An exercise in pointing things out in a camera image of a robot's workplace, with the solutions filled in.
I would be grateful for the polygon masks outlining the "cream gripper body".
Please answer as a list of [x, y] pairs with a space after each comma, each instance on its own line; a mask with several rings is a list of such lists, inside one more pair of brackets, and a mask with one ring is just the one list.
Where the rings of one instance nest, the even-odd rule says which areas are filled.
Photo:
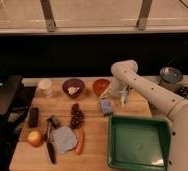
[[113, 86], [108, 86], [100, 95], [101, 99], [111, 99], [115, 104], [122, 104], [122, 90]]

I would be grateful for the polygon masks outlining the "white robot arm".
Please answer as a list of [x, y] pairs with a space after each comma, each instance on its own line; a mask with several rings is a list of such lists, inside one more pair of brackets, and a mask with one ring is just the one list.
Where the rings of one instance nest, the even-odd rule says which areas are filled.
[[168, 171], [188, 171], [188, 100], [137, 74], [134, 60], [116, 62], [111, 66], [113, 80], [102, 96], [118, 97], [132, 87], [172, 121]]

